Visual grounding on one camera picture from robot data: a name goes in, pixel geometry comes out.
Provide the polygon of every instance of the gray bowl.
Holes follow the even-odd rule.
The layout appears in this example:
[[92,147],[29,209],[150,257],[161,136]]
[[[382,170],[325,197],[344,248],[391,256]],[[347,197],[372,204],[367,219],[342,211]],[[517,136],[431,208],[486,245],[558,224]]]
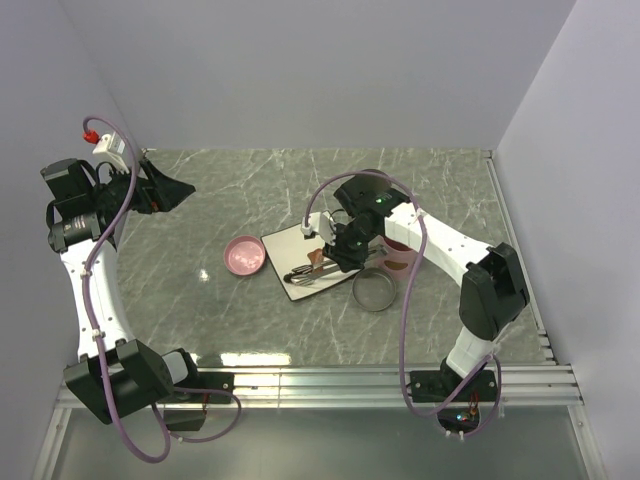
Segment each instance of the gray bowl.
[[369,312],[380,312],[396,298],[396,282],[381,268],[365,268],[353,279],[351,291],[362,308]]

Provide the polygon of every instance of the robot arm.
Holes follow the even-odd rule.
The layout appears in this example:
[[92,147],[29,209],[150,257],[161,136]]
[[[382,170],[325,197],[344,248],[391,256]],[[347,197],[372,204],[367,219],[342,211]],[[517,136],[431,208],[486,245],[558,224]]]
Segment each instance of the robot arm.
[[422,242],[418,217],[424,220],[429,235],[424,256],[461,289],[463,328],[441,368],[452,391],[493,350],[502,330],[529,303],[517,253],[505,243],[494,248],[468,238],[423,210],[416,211],[406,195],[380,179],[355,176],[334,196],[352,220],[346,225],[332,223],[329,231],[335,234],[328,238],[326,228],[315,229],[313,224],[311,232],[303,233],[321,235],[326,242],[324,256],[343,272],[364,267],[368,242],[377,235],[418,250]]
[[[195,191],[191,185],[164,176],[147,159],[141,160],[140,165],[146,178],[138,178],[130,204],[137,212],[168,212]],[[49,244],[67,270],[78,312],[78,363],[64,370],[65,383],[96,417],[108,424],[111,417],[94,341],[94,335],[100,332],[93,331],[87,317],[81,275],[89,252],[123,202],[131,173],[116,167],[112,169],[111,181],[103,184],[88,162],[67,159],[49,165],[41,174],[55,197],[47,209]],[[60,217],[57,222],[54,211]],[[110,374],[110,380],[118,413],[123,417],[169,396],[178,383],[198,386],[198,374],[191,356],[184,350],[160,356],[134,338],[120,300],[116,260],[115,240],[111,237],[94,262],[90,289],[108,363],[122,367]]]

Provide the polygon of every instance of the pink bowl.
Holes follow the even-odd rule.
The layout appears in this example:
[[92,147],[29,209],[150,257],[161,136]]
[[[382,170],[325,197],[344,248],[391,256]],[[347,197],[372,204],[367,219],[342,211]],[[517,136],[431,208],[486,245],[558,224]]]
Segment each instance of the pink bowl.
[[382,243],[387,248],[387,255],[378,259],[376,265],[386,270],[394,280],[404,280],[411,273],[411,268],[418,258],[418,252],[387,237],[382,237]]
[[260,240],[242,235],[231,240],[224,249],[224,264],[236,275],[252,275],[260,270],[266,256]]

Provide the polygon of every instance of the red connector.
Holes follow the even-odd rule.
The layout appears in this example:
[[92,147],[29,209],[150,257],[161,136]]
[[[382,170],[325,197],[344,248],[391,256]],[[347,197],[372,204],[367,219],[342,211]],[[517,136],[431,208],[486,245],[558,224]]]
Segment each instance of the red connector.
[[85,142],[93,143],[94,145],[97,145],[100,141],[100,135],[98,135],[98,132],[96,132],[95,130],[89,130],[88,132],[85,132],[84,135],[82,135],[82,138],[84,138]]

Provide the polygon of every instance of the marble table surface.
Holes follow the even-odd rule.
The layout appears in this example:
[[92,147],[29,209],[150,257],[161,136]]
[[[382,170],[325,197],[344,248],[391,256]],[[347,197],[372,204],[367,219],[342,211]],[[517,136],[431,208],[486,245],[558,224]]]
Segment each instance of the marble table surface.
[[[465,235],[508,241],[480,150],[157,150],[149,158],[197,191],[170,213],[129,216],[120,289],[141,341],[159,353],[183,347],[201,366],[397,364],[404,284],[390,308],[370,313],[353,300],[349,281],[293,303],[268,262],[244,278],[224,266],[229,240],[299,223],[311,193],[332,175],[383,170],[409,185],[423,209]],[[333,190],[317,209],[338,208]],[[423,262],[410,309],[409,362],[435,363],[447,355],[462,326],[459,292],[445,273]],[[499,356],[505,363],[545,360],[530,308],[503,336]]]

